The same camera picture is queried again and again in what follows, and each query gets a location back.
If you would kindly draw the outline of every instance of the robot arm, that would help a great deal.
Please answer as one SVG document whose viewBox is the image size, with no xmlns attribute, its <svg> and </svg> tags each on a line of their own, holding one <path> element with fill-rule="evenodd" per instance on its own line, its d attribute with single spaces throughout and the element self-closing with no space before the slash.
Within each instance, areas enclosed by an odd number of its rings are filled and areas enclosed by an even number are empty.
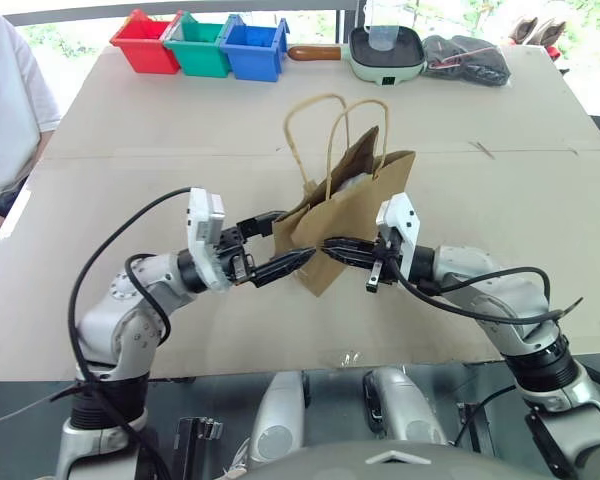
<svg viewBox="0 0 600 480">
<path fill-rule="evenodd" d="M 89 373 L 98 380 L 101 394 L 134 430 L 142 430 L 147 422 L 149 371 L 158 346 L 168 335 L 171 313 L 206 290 L 223 292 L 248 281 L 264 286 L 311 258 L 315 249 L 297 249 L 255 266 L 246 253 L 247 239 L 270 235 L 272 222 L 281 213 L 263 214 L 223 230 L 220 196 L 191 189 L 188 249 L 132 257 L 112 280 L 104 298 L 78 323 L 80 350 Z M 81 369 L 77 379 L 82 387 L 89 386 Z M 121 452 L 128 446 L 127 433 L 107 414 L 94 392 L 82 388 L 74 395 L 71 418 L 63 426 L 56 479 L 76 473 L 72 468 L 79 459 Z M 133 460 L 134 455 L 127 457 Z"/>
<path fill-rule="evenodd" d="M 557 320 L 531 321 L 549 313 L 542 290 L 520 276 L 466 282 L 501 267 L 475 248 L 417 246 L 420 223 L 404 193 L 383 203 L 376 224 L 375 243 L 332 238 L 325 241 L 323 251 L 340 262 L 371 270 L 367 282 L 371 292 L 379 283 L 408 279 L 410 285 L 404 286 L 412 293 L 415 285 L 421 298 L 422 292 L 440 295 L 466 316 L 474 316 L 531 408 L 526 421 L 552 473 L 600 480 L 600 395 L 584 367 L 572 358 Z M 393 268 L 396 264 L 399 271 Z M 488 316 L 491 321 L 481 319 Z"/>
</svg>

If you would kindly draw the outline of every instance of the blue bin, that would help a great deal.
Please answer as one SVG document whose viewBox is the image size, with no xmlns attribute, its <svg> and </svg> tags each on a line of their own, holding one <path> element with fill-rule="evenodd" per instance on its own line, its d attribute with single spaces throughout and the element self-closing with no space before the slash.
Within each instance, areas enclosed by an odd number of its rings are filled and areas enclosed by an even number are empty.
<svg viewBox="0 0 600 480">
<path fill-rule="evenodd" d="M 245 25 L 236 16 L 220 42 L 220 49 L 227 54 L 236 78 L 277 82 L 287 53 L 287 33 L 289 27 L 284 18 L 277 28 L 268 28 Z"/>
</svg>

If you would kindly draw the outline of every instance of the white shirt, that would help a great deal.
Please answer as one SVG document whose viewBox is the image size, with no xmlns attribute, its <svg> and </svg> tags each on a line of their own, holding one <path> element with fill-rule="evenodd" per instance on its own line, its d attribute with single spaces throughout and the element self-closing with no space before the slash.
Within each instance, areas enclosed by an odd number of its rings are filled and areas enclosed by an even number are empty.
<svg viewBox="0 0 600 480">
<path fill-rule="evenodd" d="M 0 194 L 29 174 L 40 132 L 55 130 L 59 122 L 31 49 L 0 16 Z"/>
</svg>

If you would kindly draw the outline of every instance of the person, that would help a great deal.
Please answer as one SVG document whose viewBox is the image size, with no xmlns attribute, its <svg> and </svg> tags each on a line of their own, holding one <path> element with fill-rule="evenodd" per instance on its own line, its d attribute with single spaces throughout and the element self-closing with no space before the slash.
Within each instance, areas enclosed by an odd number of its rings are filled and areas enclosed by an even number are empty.
<svg viewBox="0 0 600 480">
<path fill-rule="evenodd" d="M 0 227 L 59 122 L 31 49 L 0 16 Z"/>
</svg>

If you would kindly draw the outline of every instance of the red bin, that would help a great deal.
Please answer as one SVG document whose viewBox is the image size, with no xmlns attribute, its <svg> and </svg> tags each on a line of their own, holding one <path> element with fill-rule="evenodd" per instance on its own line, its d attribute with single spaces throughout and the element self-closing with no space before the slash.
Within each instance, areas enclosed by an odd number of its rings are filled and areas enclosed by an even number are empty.
<svg viewBox="0 0 600 480">
<path fill-rule="evenodd" d="M 138 73 L 176 73 L 180 65 L 162 41 L 176 23 L 151 20 L 142 10 L 134 10 L 111 39 L 122 49 L 131 67 Z"/>
</svg>

